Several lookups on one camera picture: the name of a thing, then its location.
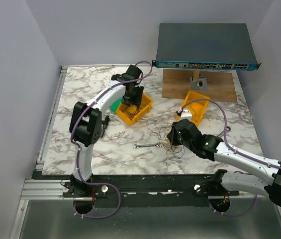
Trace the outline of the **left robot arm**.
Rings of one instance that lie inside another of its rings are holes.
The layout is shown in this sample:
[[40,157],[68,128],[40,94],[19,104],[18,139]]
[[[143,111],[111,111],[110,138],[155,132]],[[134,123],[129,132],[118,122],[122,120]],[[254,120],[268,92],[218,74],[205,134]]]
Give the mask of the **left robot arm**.
[[141,69],[130,65],[125,73],[112,75],[110,84],[94,98],[74,105],[69,131],[77,154],[70,181],[79,196],[87,196],[92,189],[88,179],[92,176],[93,147],[102,132],[102,113],[118,99],[124,106],[139,107],[144,89],[139,86],[142,79]]

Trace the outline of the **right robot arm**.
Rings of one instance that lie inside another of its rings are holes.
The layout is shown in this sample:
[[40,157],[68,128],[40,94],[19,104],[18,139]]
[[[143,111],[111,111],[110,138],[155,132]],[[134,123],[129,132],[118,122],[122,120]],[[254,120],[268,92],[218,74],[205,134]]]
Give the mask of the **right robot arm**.
[[243,191],[268,197],[281,207],[281,161],[261,157],[224,141],[224,139],[202,134],[196,125],[187,119],[172,124],[167,139],[173,146],[182,145],[202,159],[217,161],[243,170],[245,174],[221,171],[210,182],[215,195],[225,191]]

